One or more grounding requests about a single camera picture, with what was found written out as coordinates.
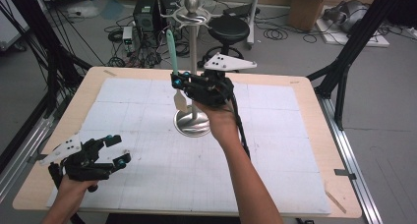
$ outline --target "forearm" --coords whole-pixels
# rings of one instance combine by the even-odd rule
[[[229,166],[241,222],[243,224],[283,223],[267,188],[240,141],[223,142],[222,147]]]

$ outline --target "teal handle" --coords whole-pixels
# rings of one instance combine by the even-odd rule
[[[174,72],[174,75],[178,75],[177,52],[175,50],[174,35],[172,34],[172,31],[170,29],[166,32],[166,42],[168,43],[169,56],[171,57],[172,63],[172,70]]]

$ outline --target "round metal base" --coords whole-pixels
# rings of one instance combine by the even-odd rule
[[[197,138],[209,133],[208,116],[197,107],[196,110],[196,119],[193,119],[192,105],[187,106],[187,113],[178,111],[175,114],[174,125],[180,134],[190,138]]]

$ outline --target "human arm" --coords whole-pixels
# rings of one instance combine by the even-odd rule
[[[241,223],[283,223],[267,188],[243,149],[233,113],[226,107],[213,109],[195,103],[208,115],[211,133],[226,156]]]
[[[67,223],[79,209],[87,188],[97,183],[98,181],[78,182],[65,175],[59,186],[58,195],[43,218],[42,224]]]

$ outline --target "black stool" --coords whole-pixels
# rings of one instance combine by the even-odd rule
[[[223,15],[219,18],[212,19],[208,26],[210,29],[208,33],[216,40],[220,41],[222,46],[216,46],[210,49],[205,56],[203,56],[202,61],[199,61],[197,66],[202,68],[206,61],[208,61],[212,55],[212,51],[216,49],[221,49],[220,54],[229,55],[229,50],[233,50],[237,53],[236,58],[243,59],[242,53],[236,48],[231,47],[239,41],[246,39],[249,35],[249,26],[246,22],[242,21],[239,18]]]

